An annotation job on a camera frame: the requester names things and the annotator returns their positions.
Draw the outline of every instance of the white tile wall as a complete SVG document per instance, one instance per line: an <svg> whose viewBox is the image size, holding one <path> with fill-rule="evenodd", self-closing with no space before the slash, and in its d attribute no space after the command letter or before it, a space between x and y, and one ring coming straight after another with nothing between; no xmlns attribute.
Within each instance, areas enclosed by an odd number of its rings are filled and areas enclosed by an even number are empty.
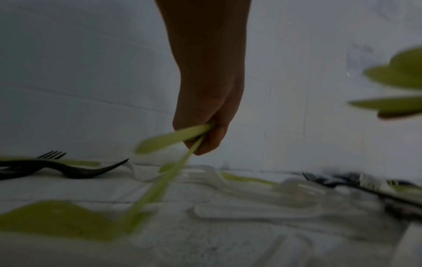
<svg viewBox="0 0 422 267"><path fill-rule="evenodd" d="M389 32L362 1L253 0L238 114L220 148L190 163L417 179L422 121L379 122L345 104L374 95L345 67L370 26ZM3 1L0 36L2 154L125 157L172 131L180 77L153 0ZM185 151L137 161L160 165Z"/></svg>

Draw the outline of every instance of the forearm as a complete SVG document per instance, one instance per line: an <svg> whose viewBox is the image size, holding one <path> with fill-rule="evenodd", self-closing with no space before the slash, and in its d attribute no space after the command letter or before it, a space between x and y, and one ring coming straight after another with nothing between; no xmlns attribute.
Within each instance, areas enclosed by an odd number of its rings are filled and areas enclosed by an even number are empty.
<svg viewBox="0 0 422 267"><path fill-rule="evenodd" d="M231 83L244 66L250 0L156 0L182 80Z"/></svg>

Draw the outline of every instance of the hand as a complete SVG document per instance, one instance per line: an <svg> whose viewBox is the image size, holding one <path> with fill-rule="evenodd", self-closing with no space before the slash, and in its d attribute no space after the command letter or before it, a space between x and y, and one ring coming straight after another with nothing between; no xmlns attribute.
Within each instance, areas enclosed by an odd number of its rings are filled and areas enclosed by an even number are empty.
<svg viewBox="0 0 422 267"><path fill-rule="evenodd" d="M173 127L175 130L190 126L215 123L215 128L195 152L202 155L216 149L229 128L239 108L244 90L244 67L232 80L219 86L192 82L182 77ZM190 148L194 140L185 142Z"/></svg>

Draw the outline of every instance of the fork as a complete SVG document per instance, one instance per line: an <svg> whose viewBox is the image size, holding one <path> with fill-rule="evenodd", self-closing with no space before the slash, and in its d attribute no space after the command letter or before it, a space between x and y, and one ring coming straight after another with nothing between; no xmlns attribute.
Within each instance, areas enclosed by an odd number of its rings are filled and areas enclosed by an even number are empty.
<svg viewBox="0 0 422 267"><path fill-rule="evenodd" d="M44 159L32 159L32 160L15 160L15 161L0 161L0 167L24 167L24 168L50 168L63 173L68 178L72 179L89 179L105 172L111 171L123 164L129 159L118 162L114 165L107 166L98 169L85 169L65 165L50 160ZM8 172L7 170L0 170L0 179L12 179L16 178L14 171Z"/></svg>
<svg viewBox="0 0 422 267"><path fill-rule="evenodd" d="M43 154L43 155L41 155L37 158L38 159L60 159L64 155L66 155L66 153L53 150L53 151L50 151L46 154ZM37 171L39 171L41 169L42 168L40 168L40 167L31 167L31 168L25 168L25 167L22 167L22 166L8 167L8 168L0 170L0 180L29 176L33 173L36 173Z"/></svg>

